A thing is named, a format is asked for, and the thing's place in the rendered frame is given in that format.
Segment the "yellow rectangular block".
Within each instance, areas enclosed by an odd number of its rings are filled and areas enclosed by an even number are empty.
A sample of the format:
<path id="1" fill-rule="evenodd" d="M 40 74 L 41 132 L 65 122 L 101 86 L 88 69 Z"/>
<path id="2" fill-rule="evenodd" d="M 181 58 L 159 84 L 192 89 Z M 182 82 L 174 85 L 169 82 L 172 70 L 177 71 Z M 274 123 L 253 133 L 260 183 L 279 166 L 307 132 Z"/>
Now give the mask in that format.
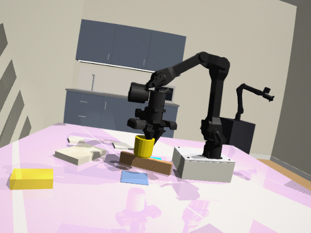
<path id="1" fill-rule="evenodd" d="M 14 169 L 10 190 L 53 189 L 53 169 Z"/>

